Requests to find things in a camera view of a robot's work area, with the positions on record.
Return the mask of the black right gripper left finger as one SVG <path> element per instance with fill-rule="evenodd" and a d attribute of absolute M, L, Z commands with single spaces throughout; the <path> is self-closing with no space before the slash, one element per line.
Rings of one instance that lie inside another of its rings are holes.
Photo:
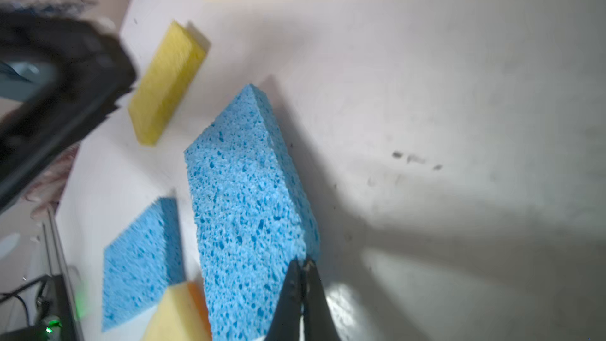
<path fill-rule="evenodd" d="M 298 259 L 289 263 L 265 341 L 298 341 L 300 338 L 302 302 L 301 267 Z"/>

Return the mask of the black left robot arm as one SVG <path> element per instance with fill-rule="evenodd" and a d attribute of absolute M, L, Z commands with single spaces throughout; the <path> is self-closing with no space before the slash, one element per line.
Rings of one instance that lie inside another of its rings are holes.
<path fill-rule="evenodd" d="M 69 18 L 1 14 L 1 60 L 43 63 L 52 75 L 1 122 L 1 209 L 67 147 L 117 109 L 137 78 L 117 36 Z"/>

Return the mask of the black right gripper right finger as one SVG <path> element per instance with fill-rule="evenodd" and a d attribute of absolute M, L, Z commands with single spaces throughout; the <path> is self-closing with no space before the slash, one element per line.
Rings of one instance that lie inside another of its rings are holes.
<path fill-rule="evenodd" d="M 314 259 L 306 258 L 301 274 L 305 340 L 340 341 Z"/>

